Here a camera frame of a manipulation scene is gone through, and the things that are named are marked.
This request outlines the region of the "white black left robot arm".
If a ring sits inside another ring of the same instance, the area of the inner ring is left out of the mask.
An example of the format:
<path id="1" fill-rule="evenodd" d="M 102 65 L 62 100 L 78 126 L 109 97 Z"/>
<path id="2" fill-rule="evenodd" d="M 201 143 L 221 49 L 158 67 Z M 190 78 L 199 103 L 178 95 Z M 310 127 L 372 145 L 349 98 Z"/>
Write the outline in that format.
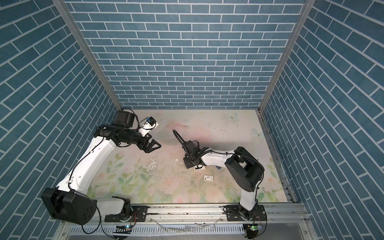
<path id="1" fill-rule="evenodd" d="M 86 194 L 99 168 L 115 148 L 135 145 L 145 153 L 161 148 L 149 133 L 158 122 L 148 117 L 133 129 L 137 119 L 133 112 L 118 111 L 112 124 L 97 127 L 74 168 L 55 187 L 43 191 L 41 199 L 53 219 L 83 226 L 95 217 L 112 218 L 115 222 L 129 222 L 135 217 L 129 199 L 92 200 Z"/>

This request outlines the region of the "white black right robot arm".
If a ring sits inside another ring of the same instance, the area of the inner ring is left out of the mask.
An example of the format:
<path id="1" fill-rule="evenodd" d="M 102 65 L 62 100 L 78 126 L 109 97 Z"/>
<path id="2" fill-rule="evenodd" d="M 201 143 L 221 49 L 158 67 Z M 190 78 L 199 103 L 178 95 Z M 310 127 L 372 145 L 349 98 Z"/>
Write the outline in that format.
<path id="1" fill-rule="evenodd" d="M 259 185 L 264 179 L 265 168 L 245 148 L 237 147 L 233 151 L 215 151 L 211 148 L 200 148 L 196 141 L 181 140 L 185 151 L 183 161 L 186 168 L 216 166 L 227 169 L 236 184 L 241 188 L 241 209 L 252 212 L 257 205 Z"/>

